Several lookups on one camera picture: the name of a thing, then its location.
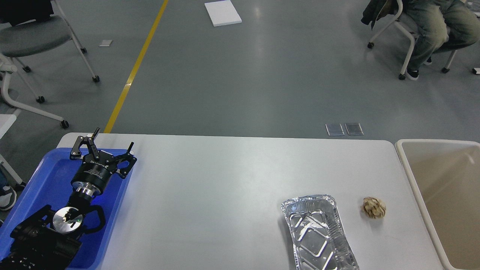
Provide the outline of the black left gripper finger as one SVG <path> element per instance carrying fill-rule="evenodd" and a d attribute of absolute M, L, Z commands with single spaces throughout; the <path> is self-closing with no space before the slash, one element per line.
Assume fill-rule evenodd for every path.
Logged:
<path fill-rule="evenodd" d="M 80 147 L 85 145 L 88 148 L 88 153 L 92 155 L 95 161 L 100 160 L 99 151 L 95 145 L 94 139 L 98 135 L 100 128 L 96 128 L 94 133 L 91 136 L 79 136 L 75 141 L 71 151 L 70 151 L 70 160 L 79 160 L 83 158 L 82 152 L 80 151 Z"/>
<path fill-rule="evenodd" d="M 137 158 L 131 152 L 133 146 L 134 142 L 131 142 L 124 154 L 116 155 L 111 158 L 112 174 L 116 173 L 122 179 L 125 179 L 129 175 L 134 164 L 137 162 Z"/>

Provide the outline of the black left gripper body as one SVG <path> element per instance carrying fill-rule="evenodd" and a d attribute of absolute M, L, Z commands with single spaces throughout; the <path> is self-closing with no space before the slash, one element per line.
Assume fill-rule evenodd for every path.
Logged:
<path fill-rule="evenodd" d="M 120 178 L 126 177 L 126 172 L 121 172 L 118 164 L 126 161 L 126 154 L 113 156 L 106 151 L 98 152 L 98 159 L 94 154 L 81 155 L 80 151 L 72 151 L 71 159 L 82 161 L 77 173 L 71 180 L 72 195 L 97 196 L 102 195 L 114 173 Z"/>

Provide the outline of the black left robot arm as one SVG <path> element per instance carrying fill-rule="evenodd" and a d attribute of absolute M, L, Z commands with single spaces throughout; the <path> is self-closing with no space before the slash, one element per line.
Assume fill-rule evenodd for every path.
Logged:
<path fill-rule="evenodd" d="M 1 227 L 2 270 L 95 270 L 103 260 L 130 171 L 127 149 L 99 149 L 92 135 L 43 157 Z"/>

